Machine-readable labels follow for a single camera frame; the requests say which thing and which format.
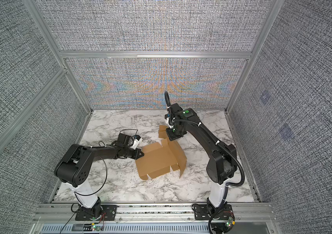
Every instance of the white marble tabletop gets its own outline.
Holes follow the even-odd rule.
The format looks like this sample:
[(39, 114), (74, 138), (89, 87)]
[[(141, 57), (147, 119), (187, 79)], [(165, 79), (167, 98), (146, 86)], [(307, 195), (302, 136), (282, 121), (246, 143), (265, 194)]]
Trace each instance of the white marble tabletop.
[[(226, 144), (234, 144), (224, 112), (221, 110), (196, 111), (202, 122), (219, 139)], [(143, 142), (140, 147), (159, 142), (158, 129), (165, 124), (166, 110), (97, 110), (87, 126), (80, 142), (86, 146), (98, 146), (99, 141), (110, 144), (117, 139), (122, 129), (138, 129)], [(124, 132), (135, 134), (135, 131)], [(132, 159), (105, 160), (107, 164), (107, 181), (97, 193), (105, 201), (203, 201), (210, 193), (211, 180), (206, 173), (209, 161), (207, 153), (191, 135), (187, 134), (177, 140), (187, 156), (187, 168), (179, 178), (179, 171), (172, 171), (155, 179), (141, 180)], [(105, 166), (102, 161), (94, 162), (88, 181), (93, 190), (99, 189), (105, 180)], [(236, 171), (233, 182), (240, 180)], [(57, 201), (75, 201), (75, 196), (62, 184), (55, 196)], [(241, 187), (229, 188), (228, 202), (254, 202), (245, 181)]]

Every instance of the enclosure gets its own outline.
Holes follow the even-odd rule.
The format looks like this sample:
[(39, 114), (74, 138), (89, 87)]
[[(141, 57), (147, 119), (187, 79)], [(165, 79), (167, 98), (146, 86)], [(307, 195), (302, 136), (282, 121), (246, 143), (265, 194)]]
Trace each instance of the enclosure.
[[(165, 91), (236, 147), (233, 233), (332, 233), (332, 1), (315, 0), (0, 1), (0, 233), (81, 233), (64, 226), (78, 201), (57, 163), (123, 129), (159, 141)], [(180, 178), (92, 164), (119, 207), (103, 233), (208, 232), (190, 206), (209, 196), (209, 157), (178, 143)]]

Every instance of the black mounting bracket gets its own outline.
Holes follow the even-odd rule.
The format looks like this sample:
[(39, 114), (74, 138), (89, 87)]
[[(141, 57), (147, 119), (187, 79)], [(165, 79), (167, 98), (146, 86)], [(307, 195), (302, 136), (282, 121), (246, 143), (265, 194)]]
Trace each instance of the black mounting bracket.
[[(207, 204), (193, 204), (192, 209), (194, 211), (194, 218), (195, 220), (209, 220), (210, 219), (210, 213), (207, 208)], [(224, 209), (219, 212), (214, 220), (222, 220), (225, 221), (229, 217), (233, 216), (232, 206), (230, 204), (225, 204)]]
[[(114, 221), (115, 215), (117, 214), (117, 206), (116, 205), (101, 205), (102, 212), (106, 213), (103, 217), (104, 221)], [(98, 220), (91, 220), (93, 218), (92, 215), (84, 212), (81, 208), (77, 210), (75, 220), (76, 221), (92, 221), (97, 222)]]

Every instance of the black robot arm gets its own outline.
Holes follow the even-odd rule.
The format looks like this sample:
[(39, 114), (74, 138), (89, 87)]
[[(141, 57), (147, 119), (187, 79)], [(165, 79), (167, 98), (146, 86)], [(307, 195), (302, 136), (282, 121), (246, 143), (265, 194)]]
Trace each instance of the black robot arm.
[(132, 158), (144, 156), (140, 149), (132, 149), (128, 142), (132, 137), (120, 133), (118, 140), (105, 147), (87, 147), (73, 144), (57, 164), (54, 174), (64, 183), (74, 187), (81, 185), (88, 177), (92, 163), (101, 159)]
[(183, 110), (177, 103), (170, 105), (167, 92), (165, 92), (165, 99), (168, 110), (165, 119), (168, 120), (169, 125), (172, 127), (166, 130), (168, 138), (172, 141), (183, 137), (187, 132), (191, 133), (210, 158), (206, 167), (206, 172), (210, 179), (221, 185), (228, 178), (232, 178), (234, 172), (239, 169), (241, 173), (240, 182), (228, 184), (241, 186), (245, 181), (245, 175), (242, 166), (237, 161), (234, 145), (226, 145), (220, 141), (207, 129), (196, 112), (191, 108)]

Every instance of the flattened cardboard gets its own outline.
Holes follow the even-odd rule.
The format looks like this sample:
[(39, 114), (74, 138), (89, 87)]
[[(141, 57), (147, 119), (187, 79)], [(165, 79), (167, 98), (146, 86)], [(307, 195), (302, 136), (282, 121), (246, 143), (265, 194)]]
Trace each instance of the flattened cardboard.
[(148, 176), (152, 179), (173, 171), (180, 170), (182, 176), (186, 166), (187, 157), (177, 141), (170, 141), (166, 133), (167, 126), (159, 126), (158, 142), (148, 144), (142, 148), (144, 156), (135, 160), (137, 171), (142, 180), (147, 180)]
[(166, 129), (167, 129), (168, 127), (167, 126), (165, 126), (165, 125), (160, 125), (159, 126), (159, 130), (158, 130), (158, 137), (159, 138), (162, 138), (162, 139), (166, 139), (166, 138), (168, 138), (168, 136), (167, 136), (167, 132), (166, 132)]

